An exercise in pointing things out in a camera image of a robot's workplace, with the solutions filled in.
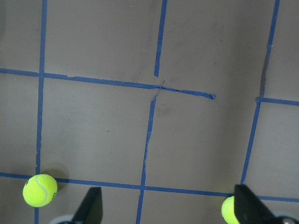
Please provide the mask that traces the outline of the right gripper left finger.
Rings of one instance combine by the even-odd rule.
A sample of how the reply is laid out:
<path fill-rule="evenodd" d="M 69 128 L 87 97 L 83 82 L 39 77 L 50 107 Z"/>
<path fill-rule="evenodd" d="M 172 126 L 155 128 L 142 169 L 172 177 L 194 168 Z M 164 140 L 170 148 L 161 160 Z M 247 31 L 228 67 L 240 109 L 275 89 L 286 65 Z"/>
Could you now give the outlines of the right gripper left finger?
<path fill-rule="evenodd" d="M 91 187 L 74 214 L 71 224 L 100 224 L 102 218 L 101 187 Z"/>

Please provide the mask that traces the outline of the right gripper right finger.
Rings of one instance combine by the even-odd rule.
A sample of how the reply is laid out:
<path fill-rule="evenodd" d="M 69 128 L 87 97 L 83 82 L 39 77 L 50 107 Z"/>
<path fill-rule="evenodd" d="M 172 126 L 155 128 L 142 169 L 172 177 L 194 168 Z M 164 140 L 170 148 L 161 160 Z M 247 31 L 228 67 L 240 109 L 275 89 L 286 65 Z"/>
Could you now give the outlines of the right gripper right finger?
<path fill-rule="evenodd" d="M 247 187 L 235 185 L 234 213 L 240 224 L 279 224 L 276 217 Z"/>

